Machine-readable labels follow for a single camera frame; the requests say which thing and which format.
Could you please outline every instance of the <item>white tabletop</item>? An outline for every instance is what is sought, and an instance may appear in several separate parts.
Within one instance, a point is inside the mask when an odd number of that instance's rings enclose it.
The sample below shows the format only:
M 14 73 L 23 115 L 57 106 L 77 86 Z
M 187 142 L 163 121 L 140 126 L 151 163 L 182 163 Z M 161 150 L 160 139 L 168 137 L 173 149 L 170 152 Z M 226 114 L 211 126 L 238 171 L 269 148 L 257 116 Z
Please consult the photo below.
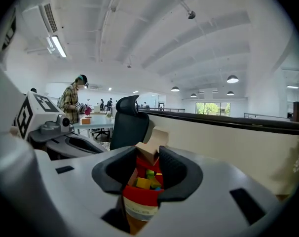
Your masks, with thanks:
M 113 128 L 114 127 L 114 119 L 107 118 L 106 115 L 92 115 L 90 124 L 81 124 L 79 123 L 73 124 L 75 129 L 93 129 L 93 128 Z

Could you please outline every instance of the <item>pink object in hand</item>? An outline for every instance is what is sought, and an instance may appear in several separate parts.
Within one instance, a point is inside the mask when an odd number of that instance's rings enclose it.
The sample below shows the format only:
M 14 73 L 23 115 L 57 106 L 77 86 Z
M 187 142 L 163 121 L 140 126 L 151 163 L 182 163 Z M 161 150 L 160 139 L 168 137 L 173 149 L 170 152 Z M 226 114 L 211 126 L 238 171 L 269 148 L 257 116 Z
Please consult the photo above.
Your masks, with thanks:
M 87 109 L 85 110 L 85 114 L 89 115 L 91 113 L 91 108 L 88 106 Z

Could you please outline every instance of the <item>yellow block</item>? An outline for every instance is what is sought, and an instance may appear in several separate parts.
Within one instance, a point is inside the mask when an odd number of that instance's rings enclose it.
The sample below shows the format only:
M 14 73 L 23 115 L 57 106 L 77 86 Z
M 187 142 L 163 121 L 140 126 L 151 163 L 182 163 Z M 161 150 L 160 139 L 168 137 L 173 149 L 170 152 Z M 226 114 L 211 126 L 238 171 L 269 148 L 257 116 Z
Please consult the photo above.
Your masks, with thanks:
M 150 186 L 153 188 L 153 189 L 156 189 L 158 187 L 161 188 L 161 184 L 160 182 L 158 182 L 158 180 L 155 178 L 155 177 L 150 177 Z
M 136 187 L 149 190 L 150 189 L 151 180 L 138 177 L 136 182 Z

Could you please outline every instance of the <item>person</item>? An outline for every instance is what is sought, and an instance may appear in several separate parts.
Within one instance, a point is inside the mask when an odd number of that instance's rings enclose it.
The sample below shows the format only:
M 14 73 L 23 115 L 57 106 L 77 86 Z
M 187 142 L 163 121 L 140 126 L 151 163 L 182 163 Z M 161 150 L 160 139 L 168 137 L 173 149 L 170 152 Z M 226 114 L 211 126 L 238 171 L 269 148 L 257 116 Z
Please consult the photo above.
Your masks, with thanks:
M 75 81 L 65 89 L 57 103 L 57 107 L 66 114 L 71 124 L 78 123 L 80 120 L 79 113 L 82 112 L 80 109 L 82 109 L 83 106 L 78 103 L 77 92 L 85 86 L 88 87 L 87 77 L 85 75 L 79 75 Z
M 100 102 L 101 102 L 101 103 L 100 103 L 100 110 L 103 110 L 103 111 L 104 111 L 104 107 L 105 107 L 104 100 L 101 99 Z
M 112 98 L 110 98 L 110 100 L 107 102 L 107 111 L 110 111 L 112 107 Z

